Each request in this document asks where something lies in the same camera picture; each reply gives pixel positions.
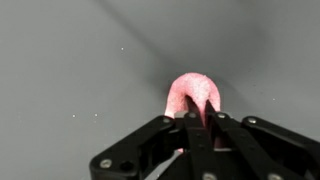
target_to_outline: gray background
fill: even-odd
[[[320,140],[320,1],[1,0],[0,177],[89,180],[90,159],[195,71],[223,110]]]

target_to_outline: pink object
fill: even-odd
[[[207,100],[216,111],[220,111],[220,94],[212,80],[202,74],[186,73],[172,83],[164,114],[173,118],[176,112],[188,110],[185,96],[190,96],[198,106],[202,123]]]

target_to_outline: pink foam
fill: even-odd
[[[165,115],[173,118],[176,112],[186,111],[185,96],[190,96],[198,106],[202,123],[207,100],[216,111],[220,111],[220,94],[214,82],[202,74],[186,73],[172,83]]]

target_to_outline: gray surface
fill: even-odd
[[[213,78],[236,118],[320,140],[319,7],[0,1],[1,179],[88,180],[89,160],[163,113],[170,82],[189,71]]]

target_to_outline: screw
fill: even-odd
[[[110,168],[112,165],[111,159],[104,159],[100,162],[100,167],[104,169]]]
[[[283,178],[278,174],[270,173],[268,175],[268,180],[283,180]]]
[[[195,117],[197,117],[197,115],[195,113],[189,113],[189,117],[195,118]]]
[[[252,124],[257,123],[257,120],[254,118],[249,118],[248,121],[249,121],[249,123],[252,123]]]
[[[204,173],[202,180],[217,180],[217,177],[212,173]]]
[[[170,120],[169,120],[169,119],[167,119],[167,118],[164,118],[164,119],[163,119],[163,122],[164,122],[164,123],[169,123],[169,122],[170,122]]]
[[[226,115],[225,115],[225,114],[223,114],[223,113],[219,113],[219,114],[218,114],[218,117],[223,119],[223,118],[225,118],[225,117],[226,117]]]

